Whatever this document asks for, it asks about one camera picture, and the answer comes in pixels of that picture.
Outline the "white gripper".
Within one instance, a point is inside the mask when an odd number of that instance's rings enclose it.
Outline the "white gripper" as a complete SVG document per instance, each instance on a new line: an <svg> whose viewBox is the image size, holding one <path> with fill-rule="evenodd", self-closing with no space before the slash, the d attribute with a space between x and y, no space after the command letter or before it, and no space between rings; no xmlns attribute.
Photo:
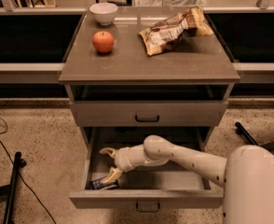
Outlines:
<svg viewBox="0 0 274 224"><path fill-rule="evenodd" d="M115 166L110 168L109 174L101 183L108 184L115 182L121 177L122 172L129 172L137 167L155 167L166 164L169 160L166 158L151 158L144 150L143 145L135 147L123 147L114 149L112 147L104 147L99 151L102 155L109 155L115 161Z"/></svg>

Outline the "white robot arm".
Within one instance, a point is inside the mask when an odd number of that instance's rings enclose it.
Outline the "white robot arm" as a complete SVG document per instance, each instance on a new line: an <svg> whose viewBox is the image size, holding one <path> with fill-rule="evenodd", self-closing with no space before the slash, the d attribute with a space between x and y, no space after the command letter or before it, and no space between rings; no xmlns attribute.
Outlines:
<svg viewBox="0 0 274 224"><path fill-rule="evenodd" d="M104 184L139 166L173 161L224 189L223 224L274 224L274 155L262 147L241 146L223 158L150 135L138 146L100 152L115 161Z"/></svg>

